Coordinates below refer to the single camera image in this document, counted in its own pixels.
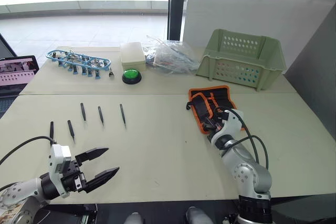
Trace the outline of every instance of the tool roll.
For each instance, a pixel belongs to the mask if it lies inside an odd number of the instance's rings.
[[[217,117],[214,117],[214,109],[219,106],[225,106],[230,109],[236,109],[235,104],[230,99],[229,87],[216,86],[203,89],[190,89],[189,101],[186,109],[192,109],[199,129],[203,134],[209,134],[212,130],[222,127],[217,124]]]

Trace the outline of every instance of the white plastic box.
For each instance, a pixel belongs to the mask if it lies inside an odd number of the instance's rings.
[[[146,60],[140,42],[120,44],[120,58],[123,70],[146,71]]]

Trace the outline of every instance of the table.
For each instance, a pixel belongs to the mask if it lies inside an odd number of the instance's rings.
[[[273,197],[336,192],[336,143],[297,93],[232,93],[231,98],[244,112],[251,133],[267,146]],[[20,95],[0,120],[0,156],[30,137],[48,135],[54,121],[56,141],[69,145],[73,157],[97,146],[110,148],[83,164],[87,179],[115,166],[120,170],[94,192],[71,193],[53,204],[237,198],[232,176],[199,131],[193,113],[185,110],[186,102],[185,94]],[[76,145],[67,120],[72,121]],[[240,132],[236,138],[244,136]],[[251,151],[249,143],[245,146]],[[257,148],[263,164],[262,149]],[[0,184],[45,173],[48,153],[45,140],[21,148],[0,166]]]
[[[254,88],[224,82],[209,81],[208,78],[187,74],[166,75],[156,71],[141,73],[142,81],[137,85],[126,85],[122,82],[120,52],[117,47],[81,47],[72,48],[75,52],[86,55],[108,58],[112,61],[113,78],[108,71],[101,72],[101,79],[72,74],[67,69],[58,67],[57,62],[50,59],[41,67],[35,78],[26,86],[21,94],[187,94],[191,88],[204,88],[229,85],[231,93],[256,93]],[[195,48],[195,55],[201,59],[203,49]],[[296,93],[295,89],[280,75],[275,83],[261,93]]]

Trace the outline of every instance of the clear plastic packaging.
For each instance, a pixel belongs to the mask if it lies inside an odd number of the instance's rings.
[[[185,42],[176,40],[162,41],[148,36],[156,43],[153,46],[143,47],[146,63],[163,73],[195,74],[200,63]]]

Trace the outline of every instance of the plastic basket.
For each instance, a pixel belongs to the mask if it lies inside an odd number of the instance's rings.
[[[286,69],[281,44],[265,36],[214,30],[196,75],[268,89]]]

